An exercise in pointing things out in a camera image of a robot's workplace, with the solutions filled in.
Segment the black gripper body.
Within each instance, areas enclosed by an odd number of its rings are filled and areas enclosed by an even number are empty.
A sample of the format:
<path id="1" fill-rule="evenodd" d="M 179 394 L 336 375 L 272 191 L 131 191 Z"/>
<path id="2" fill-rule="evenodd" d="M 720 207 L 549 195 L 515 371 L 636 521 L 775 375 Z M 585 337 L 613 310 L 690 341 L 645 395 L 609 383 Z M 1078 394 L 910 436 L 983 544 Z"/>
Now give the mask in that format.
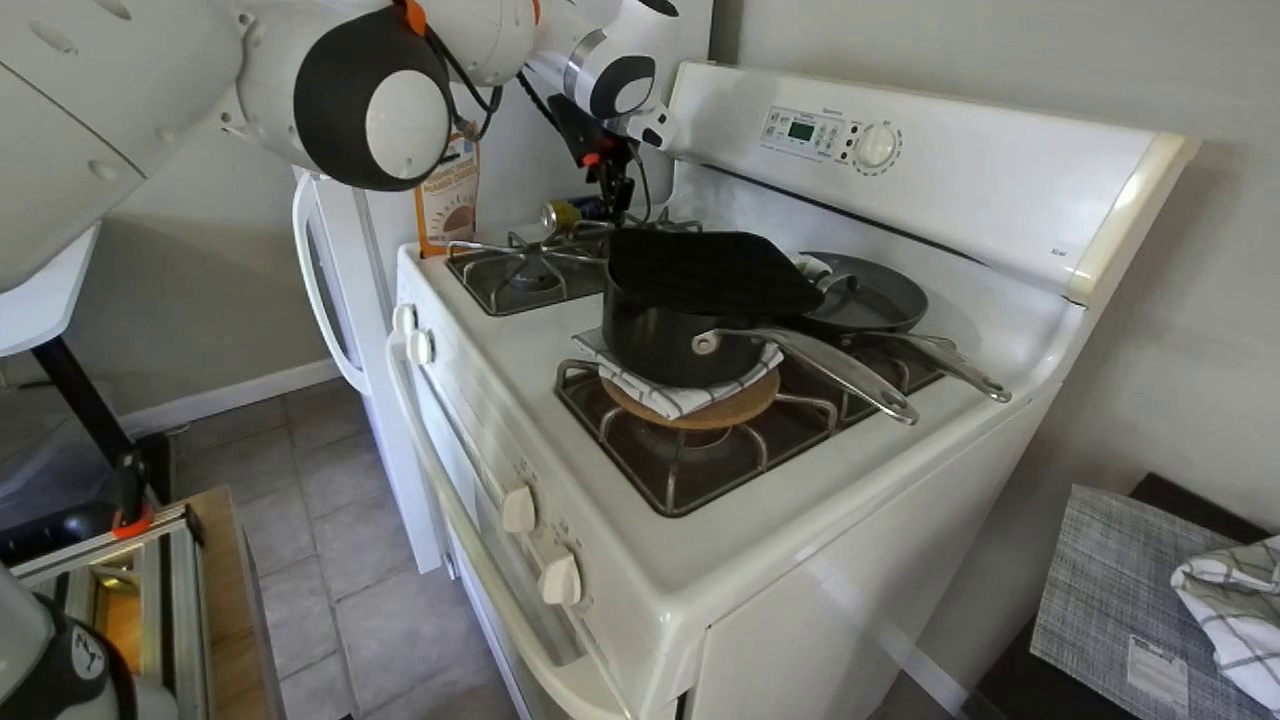
<path id="1" fill-rule="evenodd" d="M 549 102 L 552 129 L 570 144 L 585 180 L 601 191 L 609 219 L 626 219 L 631 204 L 654 207 L 654 180 L 628 177 L 639 166 L 639 144 L 616 137 L 603 119 L 575 107 L 570 96 Z"/>

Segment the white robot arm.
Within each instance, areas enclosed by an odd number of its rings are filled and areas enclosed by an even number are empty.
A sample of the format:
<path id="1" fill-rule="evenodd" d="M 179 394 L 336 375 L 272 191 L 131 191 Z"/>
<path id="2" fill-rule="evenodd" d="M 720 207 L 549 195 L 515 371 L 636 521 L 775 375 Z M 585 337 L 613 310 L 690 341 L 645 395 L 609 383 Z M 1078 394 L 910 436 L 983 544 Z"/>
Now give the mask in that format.
<path id="1" fill-rule="evenodd" d="M 458 104 L 526 68 L 592 119 L 649 111 L 681 26 L 678 0 L 0 0 L 0 289 L 203 119 L 400 191 L 443 166 Z"/>

